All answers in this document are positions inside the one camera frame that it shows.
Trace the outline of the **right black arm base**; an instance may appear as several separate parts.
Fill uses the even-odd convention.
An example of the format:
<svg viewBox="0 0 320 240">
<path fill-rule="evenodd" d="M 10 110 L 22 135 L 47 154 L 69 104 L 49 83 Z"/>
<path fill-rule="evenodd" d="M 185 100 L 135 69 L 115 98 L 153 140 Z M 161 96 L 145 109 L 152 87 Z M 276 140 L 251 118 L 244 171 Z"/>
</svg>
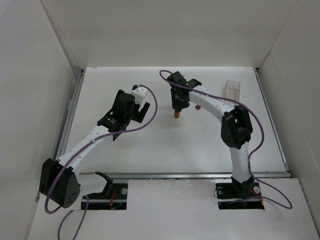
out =
<svg viewBox="0 0 320 240">
<path fill-rule="evenodd" d="M 260 198 L 259 183 L 250 177 L 239 183 L 233 177 L 231 182 L 217 181 L 215 195 L 220 210 L 264 210 L 263 200 Z"/>
</svg>

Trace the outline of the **clear plastic container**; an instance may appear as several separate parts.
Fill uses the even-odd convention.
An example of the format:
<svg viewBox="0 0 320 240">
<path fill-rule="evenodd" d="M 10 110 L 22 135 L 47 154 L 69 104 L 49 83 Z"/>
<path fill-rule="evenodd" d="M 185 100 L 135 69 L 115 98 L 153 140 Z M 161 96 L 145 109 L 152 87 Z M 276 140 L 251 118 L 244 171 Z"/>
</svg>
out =
<svg viewBox="0 0 320 240">
<path fill-rule="evenodd" d="M 239 102 L 240 88 L 241 88 L 240 82 L 227 80 L 223 89 L 223 97 Z"/>
</svg>

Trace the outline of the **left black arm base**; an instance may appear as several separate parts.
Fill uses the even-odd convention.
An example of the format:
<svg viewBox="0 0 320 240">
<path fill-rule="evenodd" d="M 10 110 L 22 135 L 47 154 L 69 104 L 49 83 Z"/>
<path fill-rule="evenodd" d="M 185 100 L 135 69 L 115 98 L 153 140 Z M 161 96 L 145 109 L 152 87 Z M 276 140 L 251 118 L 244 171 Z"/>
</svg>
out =
<svg viewBox="0 0 320 240">
<path fill-rule="evenodd" d="M 102 172 L 80 176 L 81 208 L 98 211 L 127 209 L 128 183 Z"/>
</svg>

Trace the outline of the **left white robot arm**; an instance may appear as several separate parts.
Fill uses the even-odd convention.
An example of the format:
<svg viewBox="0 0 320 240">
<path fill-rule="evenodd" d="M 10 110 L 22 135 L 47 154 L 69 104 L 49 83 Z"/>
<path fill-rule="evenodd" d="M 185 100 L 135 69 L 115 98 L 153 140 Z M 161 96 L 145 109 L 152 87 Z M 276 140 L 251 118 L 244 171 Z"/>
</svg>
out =
<svg viewBox="0 0 320 240">
<path fill-rule="evenodd" d="M 46 196 L 44 209 L 48 214 L 49 201 L 67 209 L 77 198 L 88 198 L 92 194 L 108 197 L 113 188 L 113 179 L 97 171 L 88 179 L 81 179 L 82 169 L 107 145 L 121 134 L 129 133 L 128 125 L 141 123 L 150 103 L 144 102 L 152 90 L 145 85 L 134 85 L 131 93 L 119 90 L 112 108 L 97 122 L 93 130 L 74 148 L 56 159 L 48 158 L 41 168 L 39 192 Z"/>
</svg>

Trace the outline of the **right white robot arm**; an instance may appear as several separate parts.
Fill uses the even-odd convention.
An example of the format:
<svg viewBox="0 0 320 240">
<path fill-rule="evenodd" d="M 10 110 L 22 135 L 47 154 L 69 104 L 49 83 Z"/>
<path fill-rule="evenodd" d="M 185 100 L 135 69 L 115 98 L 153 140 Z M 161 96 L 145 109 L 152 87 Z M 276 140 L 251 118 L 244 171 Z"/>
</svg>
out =
<svg viewBox="0 0 320 240">
<path fill-rule="evenodd" d="M 243 195 L 254 183 L 248 166 L 249 141 L 253 132 L 248 110 L 220 98 L 210 97 L 211 93 L 201 82 L 196 79 L 187 81 L 178 71 L 171 73 L 165 80 L 171 87 L 171 103 L 176 119 L 183 109 L 194 103 L 221 123 L 220 136 L 229 147 L 232 162 L 232 183 L 229 186 L 238 195 Z"/>
</svg>

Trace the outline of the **orange wooden cylinder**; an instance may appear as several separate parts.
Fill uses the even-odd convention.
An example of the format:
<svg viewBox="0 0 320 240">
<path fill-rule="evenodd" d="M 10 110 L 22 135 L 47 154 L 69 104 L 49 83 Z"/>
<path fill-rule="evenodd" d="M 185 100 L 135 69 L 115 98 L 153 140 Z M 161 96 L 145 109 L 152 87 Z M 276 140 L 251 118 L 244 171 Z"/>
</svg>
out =
<svg viewBox="0 0 320 240">
<path fill-rule="evenodd" d="M 174 111 L 174 118 L 178 119 L 180 117 L 180 113 L 181 113 L 181 110 L 175 110 Z"/>
</svg>

